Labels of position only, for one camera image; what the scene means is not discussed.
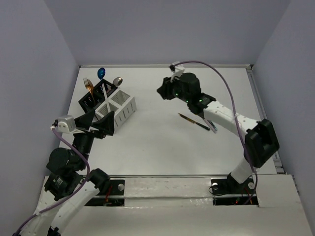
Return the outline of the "gold knife black handle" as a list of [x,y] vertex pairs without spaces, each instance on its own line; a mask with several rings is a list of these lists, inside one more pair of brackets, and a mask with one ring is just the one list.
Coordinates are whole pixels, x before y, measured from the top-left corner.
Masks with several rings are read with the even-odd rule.
[[203,128],[203,129],[205,129],[205,130],[208,130],[208,131],[211,130],[208,126],[205,126],[205,125],[203,125],[203,124],[201,124],[201,123],[199,123],[199,122],[196,122],[196,121],[194,121],[194,120],[188,118],[187,116],[185,116],[185,115],[183,115],[183,114],[181,114],[181,113],[178,113],[178,115],[179,115],[181,118],[183,118],[183,119],[189,121],[190,123],[196,124],[196,125],[198,125],[199,127]]

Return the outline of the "clear chopstick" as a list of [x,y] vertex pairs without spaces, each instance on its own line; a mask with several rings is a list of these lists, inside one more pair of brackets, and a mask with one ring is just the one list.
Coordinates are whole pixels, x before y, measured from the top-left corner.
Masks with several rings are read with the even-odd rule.
[[94,106],[94,101],[91,97],[91,94],[89,94],[89,102],[90,102],[89,107],[96,109],[105,101],[102,85],[94,87],[94,98],[96,100],[95,106]]
[[106,92],[105,85],[106,85],[106,83],[104,83],[103,80],[102,80],[102,89],[103,89],[104,99],[105,99],[107,111],[108,111],[108,113],[110,113],[111,110],[110,110],[110,105],[109,105],[109,102],[108,102],[108,97],[107,97],[107,92]]

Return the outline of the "copper fork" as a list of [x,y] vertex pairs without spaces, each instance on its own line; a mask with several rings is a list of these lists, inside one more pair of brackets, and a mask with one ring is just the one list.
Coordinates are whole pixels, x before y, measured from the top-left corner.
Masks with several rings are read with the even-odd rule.
[[90,81],[90,79],[87,79],[88,81],[88,85],[89,85],[89,91],[90,91],[90,94],[93,98],[93,101],[94,101],[94,106],[96,105],[96,100],[95,100],[95,97],[94,97],[94,86],[92,84],[92,82]]

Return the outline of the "silver spoon pink handle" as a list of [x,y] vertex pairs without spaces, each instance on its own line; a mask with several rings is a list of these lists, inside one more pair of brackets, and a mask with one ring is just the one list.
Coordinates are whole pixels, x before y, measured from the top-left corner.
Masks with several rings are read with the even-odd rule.
[[109,93],[114,91],[116,88],[118,88],[122,84],[122,82],[123,82],[122,77],[116,77],[110,85],[106,84],[107,85],[106,94],[108,95]]

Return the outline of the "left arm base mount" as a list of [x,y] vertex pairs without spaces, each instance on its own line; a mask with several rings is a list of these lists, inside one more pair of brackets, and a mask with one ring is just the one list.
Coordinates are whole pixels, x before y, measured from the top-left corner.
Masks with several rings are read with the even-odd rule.
[[125,179],[114,178],[106,191],[102,191],[85,206],[87,207],[123,207],[125,205]]

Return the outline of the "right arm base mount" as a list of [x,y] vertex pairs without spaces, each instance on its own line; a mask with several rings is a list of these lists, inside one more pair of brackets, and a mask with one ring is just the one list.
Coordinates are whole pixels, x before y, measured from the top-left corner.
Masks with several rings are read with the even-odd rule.
[[225,182],[226,179],[224,178],[211,180],[208,191],[213,196],[214,206],[259,205],[254,188],[255,183],[252,177],[245,181],[243,187],[233,190],[232,192],[227,190],[223,185]]

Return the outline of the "blue metallic spoon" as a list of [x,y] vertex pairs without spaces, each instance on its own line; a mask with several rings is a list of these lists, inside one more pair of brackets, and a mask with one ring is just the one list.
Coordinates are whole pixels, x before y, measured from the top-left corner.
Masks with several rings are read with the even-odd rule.
[[102,81],[105,77],[106,74],[106,69],[104,67],[101,67],[98,71],[97,71],[97,77]]

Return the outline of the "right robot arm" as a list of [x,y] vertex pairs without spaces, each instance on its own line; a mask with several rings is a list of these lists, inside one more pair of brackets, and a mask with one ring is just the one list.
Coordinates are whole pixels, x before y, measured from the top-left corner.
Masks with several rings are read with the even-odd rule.
[[157,92],[164,100],[178,98],[186,102],[192,113],[220,125],[241,139],[244,158],[221,185],[227,192],[237,193],[242,190],[245,181],[280,148],[271,121],[257,121],[233,113],[214,97],[203,93],[200,81],[193,73],[165,77]]

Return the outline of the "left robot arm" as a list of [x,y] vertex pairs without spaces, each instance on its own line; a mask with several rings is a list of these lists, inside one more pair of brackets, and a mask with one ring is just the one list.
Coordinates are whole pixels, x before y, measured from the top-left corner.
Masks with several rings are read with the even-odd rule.
[[110,111],[94,121],[91,110],[77,118],[57,118],[51,131],[66,147],[54,149],[46,168],[50,174],[44,184],[33,215],[14,233],[16,236],[60,236],[74,216],[97,194],[110,188],[110,176],[101,169],[91,170],[88,158],[94,139],[114,134]]

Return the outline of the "gold fork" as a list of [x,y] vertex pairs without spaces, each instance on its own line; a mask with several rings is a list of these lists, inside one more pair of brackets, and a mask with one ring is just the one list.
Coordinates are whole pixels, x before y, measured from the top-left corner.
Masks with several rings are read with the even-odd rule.
[[84,78],[84,79],[83,79],[83,82],[84,82],[85,88],[89,91],[89,85],[88,85],[87,79],[88,79],[88,78]]

